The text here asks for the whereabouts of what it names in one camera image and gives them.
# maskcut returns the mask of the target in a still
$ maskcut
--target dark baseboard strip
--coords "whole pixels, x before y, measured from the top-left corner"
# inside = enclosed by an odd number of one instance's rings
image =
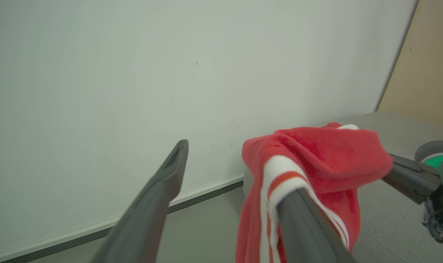
[[[238,183],[234,183],[229,186],[225,186],[221,189],[215,190],[210,193],[206,193],[205,195],[199,196],[197,198],[193,198],[193,199],[185,201],[183,203],[178,203],[177,205],[173,205],[168,209],[168,214],[179,211],[179,210],[187,208],[187,207],[190,207],[191,205],[196,205],[197,203],[201,203],[205,200],[209,200],[210,198],[217,197],[219,195],[230,192],[230,191],[235,190],[236,188],[242,187],[242,186],[243,186],[243,181],[238,182]],[[108,233],[110,231],[111,231],[111,228],[107,228],[107,229],[98,231],[96,233],[91,233],[89,235],[86,235],[86,236],[83,236],[80,238],[76,238],[74,240],[58,244],[56,246],[52,246],[49,248],[38,250],[33,253],[26,254],[24,256],[19,256],[17,258],[13,258],[13,259],[4,261],[2,263],[27,263],[27,262],[30,262],[30,261],[33,261],[33,260],[36,260],[39,258],[44,258],[45,256],[49,256],[49,255],[52,255],[52,254],[55,254],[55,253],[58,253],[58,252],[61,252],[64,250],[68,250],[70,248],[74,248],[76,246],[83,245],[85,243],[103,238],[106,235],[108,235]]]

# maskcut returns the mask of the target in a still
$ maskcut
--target red fabric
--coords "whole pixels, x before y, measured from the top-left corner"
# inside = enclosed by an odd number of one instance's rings
[[[392,157],[382,148],[375,132],[338,127],[338,123],[329,123],[321,128],[278,130],[245,142],[243,160],[254,176],[254,183],[241,212],[235,256],[237,263],[260,262],[260,240],[261,235],[265,234],[261,233],[260,211],[264,168],[266,162],[277,155],[293,160],[304,171],[317,199],[343,221],[346,229],[341,231],[347,232],[348,248],[352,250],[360,231],[356,189],[383,178],[392,167]],[[296,175],[298,178],[303,176],[300,173]],[[277,185],[291,177],[291,174],[278,175],[268,186],[268,198]],[[268,224],[269,235],[276,230],[270,228]],[[277,246],[268,249],[277,250],[280,261],[285,261],[280,235]],[[268,261],[271,263],[272,255],[270,251]]]

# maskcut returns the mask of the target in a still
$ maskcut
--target baseboard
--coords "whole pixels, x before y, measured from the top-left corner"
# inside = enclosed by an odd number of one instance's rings
[[[199,190],[196,190],[192,193],[178,196],[173,201],[171,201],[170,207],[174,206],[174,205],[178,205],[183,202],[186,202],[186,201],[191,200],[193,198],[198,198],[198,197],[203,196],[207,193],[211,193],[213,191],[219,190],[219,189],[227,187],[229,185],[238,183],[240,181],[243,181],[243,175],[240,175],[236,178],[233,178],[233,179],[230,179],[230,180],[227,180],[224,182],[217,183],[217,184],[212,185],[210,187],[200,188]],[[82,229],[76,230],[74,232],[70,232],[70,233],[67,233],[64,235],[49,238],[47,240],[40,241],[40,242],[31,244],[31,245],[23,246],[21,248],[13,249],[13,250],[10,250],[10,251],[4,252],[4,253],[0,253],[0,262],[7,261],[7,260],[10,260],[13,258],[20,257],[20,256],[24,256],[29,253],[33,253],[33,252],[36,252],[36,251],[39,251],[39,250],[42,250],[45,248],[49,248],[52,246],[59,245],[61,243],[65,243],[65,242],[68,242],[68,241],[71,241],[71,240],[74,240],[77,238],[84,237],[86,235],[91,235],[93,233],[109,229],[109,228],[113,227],[114,225],[116,225],[116,223],[119,221],[119,219],[120,219],[119,217],[114,218],[112,220],[108,220],[103,223],[89,226],[87,228],[82,228]]]

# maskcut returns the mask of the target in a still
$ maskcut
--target wooden panel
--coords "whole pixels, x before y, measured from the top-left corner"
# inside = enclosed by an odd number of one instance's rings
[[[420,0],[379,111],[443,128],[443,0]]]

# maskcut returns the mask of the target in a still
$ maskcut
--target gray fabric surface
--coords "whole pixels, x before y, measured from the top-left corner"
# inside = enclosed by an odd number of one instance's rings
[[[392,113],[372,112],[332,121],[375,130],[386,151],[412,160],[422,144],[443,140],[443,131]],[[252,180],[247,169],[245,193]],[[443,263],[443,245],[434,241],[421,224],[422,207],[381,180],[359,188],[358,198],[361,230],[353,250],[357,263]]]

